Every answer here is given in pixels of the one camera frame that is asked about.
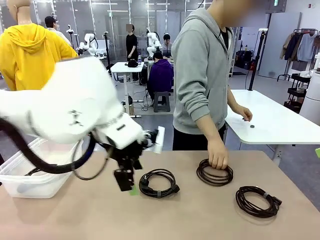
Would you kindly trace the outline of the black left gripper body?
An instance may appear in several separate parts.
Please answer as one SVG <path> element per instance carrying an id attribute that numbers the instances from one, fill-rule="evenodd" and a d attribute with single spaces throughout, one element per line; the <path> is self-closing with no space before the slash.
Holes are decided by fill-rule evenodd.
<path id="1" fill-rule="evenodd" d="M 140 160 L 140 156 L 143 153 L 143 146 L 137 141 L 134 141 L 129 146 L 118 149 L 110 144 L 106 144 L 106 150 L 111 151 L 109 158 L 117 162 L 117 169 L 135 170 L 132 166 L 132 160 Z"/>

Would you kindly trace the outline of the person's right hand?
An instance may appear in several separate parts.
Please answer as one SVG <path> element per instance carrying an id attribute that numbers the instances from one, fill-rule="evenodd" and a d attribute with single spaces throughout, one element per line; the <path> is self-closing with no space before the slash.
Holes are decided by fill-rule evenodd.
<path id="1" fill-rule="evenodd" d="M 224 170 L 228 166 L 229 153 L 221 140 L 208 141 L 208 162 L 217 170 Z"/>

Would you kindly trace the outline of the person's left hand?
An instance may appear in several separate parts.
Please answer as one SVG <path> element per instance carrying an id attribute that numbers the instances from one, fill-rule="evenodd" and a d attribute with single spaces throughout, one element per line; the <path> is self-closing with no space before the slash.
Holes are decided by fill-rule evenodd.
<path id="1" fill-rule="evenodd" d="M 238 115 L 241 115 L 246 122 L 250 122 L 253 118 L 252 112 L 242 105 L 238 104 L 233 111 Z"/>

